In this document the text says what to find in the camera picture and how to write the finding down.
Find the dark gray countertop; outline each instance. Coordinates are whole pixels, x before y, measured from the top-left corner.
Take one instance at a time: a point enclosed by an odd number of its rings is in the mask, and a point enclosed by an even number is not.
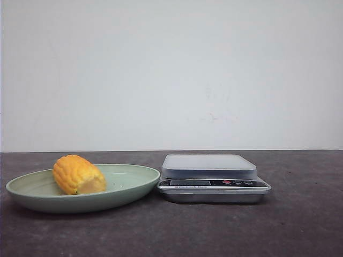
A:
[[[86,152],[92,163],[161,171],[170,153],[235,153],[273,190],[255,205],[176,204],[155,191],[87,214],[20,207],[5,190],[69,153],[1,154],[1,256],[343,256],[343,151]]]

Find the yellow corn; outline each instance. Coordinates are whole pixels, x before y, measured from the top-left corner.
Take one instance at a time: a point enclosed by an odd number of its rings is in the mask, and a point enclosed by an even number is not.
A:
[[[78,155],[67,155],[54,164],[53,175],[57,185],[67,194],[87,194],[106,190],[101,171]]]

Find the white wall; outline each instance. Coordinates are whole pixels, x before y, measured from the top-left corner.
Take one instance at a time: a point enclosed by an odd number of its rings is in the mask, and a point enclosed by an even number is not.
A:
[[[2,152],[343,149],[343,1],[2,0]]]

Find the digital scale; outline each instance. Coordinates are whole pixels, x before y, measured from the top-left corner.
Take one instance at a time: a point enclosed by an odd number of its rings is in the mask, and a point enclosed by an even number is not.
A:
[[[256,166],[235,154],[171,154],[158,191],[171,202],[258,202],[271,186]]]

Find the light green plate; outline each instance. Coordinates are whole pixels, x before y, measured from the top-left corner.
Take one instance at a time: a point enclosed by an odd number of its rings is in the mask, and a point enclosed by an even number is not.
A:
[[[158,170],[128,164],[97,164],[107,189],[101,193],[65,195],[52,170],[15,178],[6,189],[18,204],[46,213],[84,213],[105,210],[136,201],[149,193],[160,178]]]

